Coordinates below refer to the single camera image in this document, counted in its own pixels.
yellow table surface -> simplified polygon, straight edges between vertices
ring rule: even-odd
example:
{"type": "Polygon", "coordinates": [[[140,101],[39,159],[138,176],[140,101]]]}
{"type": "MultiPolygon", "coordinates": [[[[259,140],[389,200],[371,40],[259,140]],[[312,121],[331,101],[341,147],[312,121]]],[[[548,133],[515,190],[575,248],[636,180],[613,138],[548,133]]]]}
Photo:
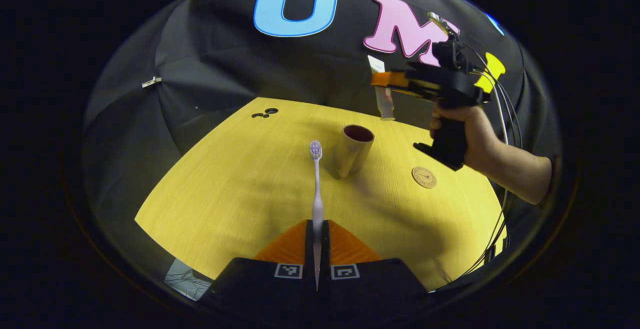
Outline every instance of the yellow table surface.
{"type": "Polygon", "coordinates": [[[459,277],[483,253],[500,215],[498,198],[482,174],[466,166],[452,171],[414,149],[414,142],[432,144],[429,131],[282,99],[256,98],[215,127],[165,174],[135,221],[170,254],[215,279],[233,258],[253,258],[311,219],[313,140],[323,149],[324,219],[382,258],[402,259],[428,290],[459,277]],[[267,108],[279,111],[251,117],[267,108]],[[375,140],[362,169],[339,179],[332,154],[348,124],[368,128],[375,140]],[[414,167],[432,171],[436,186],[416,183],[414,167]]]}

toothbrush handle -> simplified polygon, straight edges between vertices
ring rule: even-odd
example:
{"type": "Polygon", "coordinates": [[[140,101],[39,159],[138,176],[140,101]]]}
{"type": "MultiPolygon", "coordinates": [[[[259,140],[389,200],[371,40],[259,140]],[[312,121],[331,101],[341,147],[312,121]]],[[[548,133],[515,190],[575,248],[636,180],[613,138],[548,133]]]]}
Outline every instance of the toothbrush handle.
{"type": "Polygon", "coordinates": [[[315,197],[313,198],[313,211],[311,223],[313,224],[313,267],[315,268],[315,290],[318,290],[320,281],[320,256],[322,253],[322,222],[325,219],[322,197],[320,197],[320,168],[318,160],[315,163],[315,197]]]}
{"type": "Polygon", "coordinates": [[[318,167],[318,161],[315,162],[315,197],[313,198],[313,212],[311,220],[313,221],[313,233],[320,235],[322,231],[322,222],[325,219],[324,207],[322,204],[322,197],[320,197],[320,168],[318,167]]]}

hand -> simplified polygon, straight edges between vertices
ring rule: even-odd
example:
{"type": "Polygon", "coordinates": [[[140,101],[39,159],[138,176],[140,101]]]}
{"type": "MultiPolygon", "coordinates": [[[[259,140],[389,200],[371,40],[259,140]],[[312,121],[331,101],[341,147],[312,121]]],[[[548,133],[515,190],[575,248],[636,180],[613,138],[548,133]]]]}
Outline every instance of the hand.
{"type": "Polygon", "coordinates": [[[501,142],[494,133],[485,111],[479,105],[445,109],[441,108],[439,102],[436,101],[431,113],[433,115],[429,131],[431,138],[435,138],[438,129],[442,126],[439,118],[464,122],[464,135],[466,136],[464,163],[478,172],[483,172],[492,165],[492,160],[496,157],[501,142]]]}

brown cup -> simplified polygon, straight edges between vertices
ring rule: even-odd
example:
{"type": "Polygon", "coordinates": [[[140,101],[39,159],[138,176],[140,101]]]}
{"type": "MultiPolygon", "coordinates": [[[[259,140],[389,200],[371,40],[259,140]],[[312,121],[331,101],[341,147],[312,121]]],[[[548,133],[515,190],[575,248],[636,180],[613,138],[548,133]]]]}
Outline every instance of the brown cup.
{"type": "Polygon", "coordinates": [[[334,152],[340,178],[358,172],[367,158],[375,136],[359,125],[346,125],[334,152]]]}

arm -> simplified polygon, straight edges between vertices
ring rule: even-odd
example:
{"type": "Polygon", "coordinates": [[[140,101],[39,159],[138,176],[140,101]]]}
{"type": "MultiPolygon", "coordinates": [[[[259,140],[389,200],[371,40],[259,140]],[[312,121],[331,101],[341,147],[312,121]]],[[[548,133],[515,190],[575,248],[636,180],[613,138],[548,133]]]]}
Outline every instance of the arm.
{"type": "Polygon", "coordinates": [[[522,200],[537,205],[551,183],[551,160],[498,142],[487,160],[474,168],[522,200]]]}
{"type": "Polygon", "coordinates": [[[480,106],[443,109],[436,103],[432,114],[432,138],[441,127],[440,117],[464,122],[467,143],[464,163],[467,167],[530,204],[542,202],[551,183],[552,163],[549,158],[501,142],[480,106]]]}

